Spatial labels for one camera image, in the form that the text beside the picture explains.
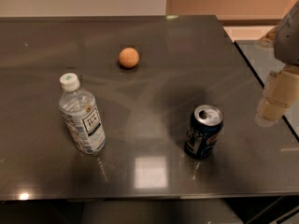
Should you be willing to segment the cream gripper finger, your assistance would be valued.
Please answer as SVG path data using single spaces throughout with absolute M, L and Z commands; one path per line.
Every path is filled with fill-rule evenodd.
M 284 66 L 279 72 L 271 71 L 257 107 L 256 123 L 270 127 L 299 99 L 299 67 Z
M 265 35 L 263 35 L 258 41 L 257 45 L 261 48 L 271 49 L 274 47 L 274 42 L 277 34 L 277 27 L 273 27 Z

